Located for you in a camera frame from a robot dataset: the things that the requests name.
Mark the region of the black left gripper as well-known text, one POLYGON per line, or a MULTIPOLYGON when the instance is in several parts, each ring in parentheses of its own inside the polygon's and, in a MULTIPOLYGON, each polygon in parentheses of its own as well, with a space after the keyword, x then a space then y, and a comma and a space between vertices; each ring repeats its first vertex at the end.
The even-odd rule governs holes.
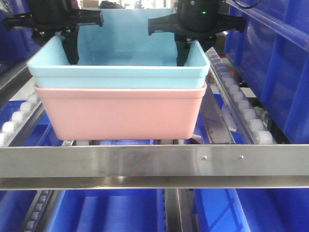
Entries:
POLYGON ((39 45, 46 44, 58 32, 63 37, 62 46, 70 64, 77 64, 79 26, 103 26, 101 10, 75 9, 71 0, 28 0, 29 11, 12 14, 5 7, 2 20, 7 30, 32 29, 32 39, 39 45))

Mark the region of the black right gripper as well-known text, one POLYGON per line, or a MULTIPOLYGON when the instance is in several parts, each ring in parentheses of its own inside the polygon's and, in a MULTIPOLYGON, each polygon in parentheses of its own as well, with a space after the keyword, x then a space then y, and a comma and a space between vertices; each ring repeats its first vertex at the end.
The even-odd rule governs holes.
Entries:
POLYGON ((176 13, 148 19, 148 34, 171 32, 177 48, 177 66, 184 66, 190 42, 200 42, 206 51, 215 43, 217 33, 229 30, 243 32, 243 17, 220 14, 221 0, 179 0, 176 13))

